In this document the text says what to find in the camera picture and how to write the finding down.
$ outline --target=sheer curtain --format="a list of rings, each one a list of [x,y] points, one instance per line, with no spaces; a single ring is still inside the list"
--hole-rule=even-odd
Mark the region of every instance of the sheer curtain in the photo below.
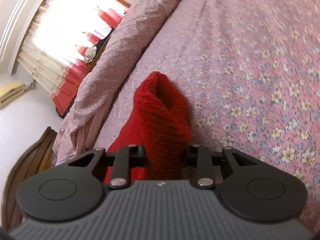
[[[126,11],[116,0],[45,0],[38,9],[17,60],[51,95],[60,114],[88,73],[95,44]]]

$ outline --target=pink floral bedspread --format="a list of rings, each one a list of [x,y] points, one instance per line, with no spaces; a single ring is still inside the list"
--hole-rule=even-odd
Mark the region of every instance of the pink floral bedspread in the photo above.
[[[154,70],[187,97],[194,142],[233,146],[299,178],[320,229],[319,0],[182,0],[126,81],[95,143],[108,148]]]

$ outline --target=flower print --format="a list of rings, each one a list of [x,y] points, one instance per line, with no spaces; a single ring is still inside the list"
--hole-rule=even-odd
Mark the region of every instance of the flower print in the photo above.
[[[186,93],[186,96],[187,96],[187,97],[190,97],[192,90],[188,89],[186,92],[187,92],[187,93]]]
[[[210,83],[209,82],[202,82],[201,87],[204,89],[207,89],[209,87]]]
[[[313,177],[313,185],[320,183],[320,174]]]
[[[282,93],[281,91],[278,89],[276,91],[274,91],[272,94],[271,94],[271,102],[275,102],[275,103],[279,103],[279,101],[281,100],[282,98]]]
[[[291,57],[294,57],[296,55],[294,50],[290,50],[289,54],[290,54]]]
[[[247,68],[247,66],[246,65],[239,65],[239,71],[240,72],[243,72],[245,69]]]
[[[282,110],[283,111],[286,110],[288,108],[288,106],[289,106],[289,104],[288,104],[287,100],[282,102]]]
[[[276,146],[274,146],[274,147],[272,148],[272,151],[271,151],[271,152],[272,152],[273,154],[276,154],[276,153],[278,153],[279,151],[281,151],[281,148],[282,148],[282,147],[276,145]]]
[[[265,102],[267,102],[267,98],[266,98],[266,96],[263,96],[262,98],[260,98],[260,102],[262,102],[262,103],[265,103]]]
[[[308,75],[312,76],[314,73],[315,69],[314,68],[308,68]]]
[[[251,131],[249,132],[249,134],[248,134],[248,141],[251,142],[251,143],[253,143],[253,141],[254,141],[253,137],[255,137],[255,136],[256,136],[256,134],[253,133],[253,131],[251,130]]]
[[[239,133],[244,133],[247,130],[248,126],[245,122],[242,122],[242,124],[239,127]]]
[[[281,132],[282,132],[282,130],[279,129],[279,127],[273,129],[272,134],[271,134],[271,138],[273,138],[273,139],[279,138]]]
[[[268,49],[264,49],[263,51],[261,51],[261,56],[264,58],[269,58],[270,57],[270,51]]]
[[[197,126],[202,127],[205,124],[205,118],[201,117],[197,119]]]
[[[308,131],[301,131],[300,137],[302,140],[308,140],[309,132]]]
[[[291,32],[291,38],[292,38],[293,40],[296,40],[297,38],[299,38],[299,36],[300,36],[300,34],[298,33],[297,30],[293,30],[293,31]]]
[[[287,64],[283,64],[282,66],[283,72],[288,72],[289,68],[287,67]]]
[[[271,75],[269,73],[264,72],[259,75],[259,81],[261,81],[263,84],[265,84],[266,82],[270,82]]]
[[[268,117],[264,116],[264,117],[261,118],[261,123],[262,124],[267,124],[268,122],[269,122]]]
[[[221,138],[220,142],[224,145],[224,147],[226,147],[226,146],[232,146],[234,140],[235,139],[232,136],[228,135],[226,137]]]
[[[301,110],[302,111],[310,111],[311,103],[308,101],[301,101]]]
[[[222,106],[222,107],[223,107],[223,109],[224,109],[224,110],[227,110],[227,109],[229,109],[230,105],[225,104],[225,105],[224,105],[224,106]]]
[[[284,55],[284,50],[282,47],[278,47],[275,51],[276,56]]]
[[[237,73],[235,73],[233,76],[232,76],[232,80],[233,81],[237,81],[238,80],[238,74]]]
[[[246,111],[246,114],[245,114],[245,116],[246,117],[254,117],[255,115],[256,115],[256,108],[255,107],[249,107],[248,109],[247,109],[247,111]]]
[[[215,123],[214,119],[215,119],[215,116],[210,114],[207,118],[207,125],[210,127],[213,126]]]
[[[201,70],[201,71],[199,71],[199,72],[197,73],[197,76],[198,76],[198,77],[203,77],[203,74],[204,74],[204,73],[203,73],[203,71]]]
[[[282,162],[289,163],[294,159],[294,148],[291,148],[290,146],[287,146],[287,148],[282,152]]]
[[[224,91],[224,92],[222,93],[222,97],[223,97],[224,99],[227,99],[230,95],[231,95],[231,93],[230,93],[228,90],[226,90],[226,91]]]
[[[247,80],[252,80],[252,72],[247,73],[245,76]]]
[[[202,108],[202,103],[201,103],[200,101],[197,101],[197,102],[195,103],[195,105],[193,106],[193,108],[194,108],[195,110],[201,109],[201,108]]]
[[[300,89],[299,86],[295,83],[291,83],[291,86],[288,88],[289,89],[289,96],[294,96],[295,98],[300,95]]]
[[[228,66],[224,69],[225,73],[228,75],[231,75],[233,73],[233,68],[231,66]]]
[[[280,62],[279,61],[277,61],[277,60],[275,60],[274,62],[273,62],[273,68],[274,69],[278,69],[278,68],[280,68],[280,66],[281,66],[281,64],[280,64]]]
[[[302,179],[302,174],[300,173],[300,169],[295,170],[295,172],[292,175],[295,176],[297,179]]]
[[[266,162],[266,160],[267,160],[267,157],[265,156],[265,155],[262,155],[261,157],[260,157],[260,161],[262,161],[262,162]]]
[[[236,94],[241,94],[243,92],[244,88],[243,87],[238,87],[237,90],[235,91]]]
[[[301,61],[303,64],[307,64],[309,62],[309,56],[308,55],[303,55],[301,57]]]
[[[304,185],[306,186],[307,190],[312,188],[311,185],[310,185],[310,182],[308,182],[308,181]]]
[[[223,125],[223,130],[226,131],[229,127],[230,127],[230,124],[225,123],[225,124]]]
[[[235,118],[239,117],[242,114],[241,107],[237,106],[234,108],[231,108],[231,115]]]
[[[303,154],[301,154],[301,162],[306,165],[310,165],[312,162],[316,160],[315,155],[315,151],[310,152],[310,149],[306,149],[306,151]]]
[[[217,140],[218,139],[218,133],[215,132],[215,131],[212,132],[211,138]]]
[[[299,120],[296,120],[295,118],[292,118],[289,122],[288,122],[288,126],[285,127],[286,130],[294,130],[298,127],[299,124]]]

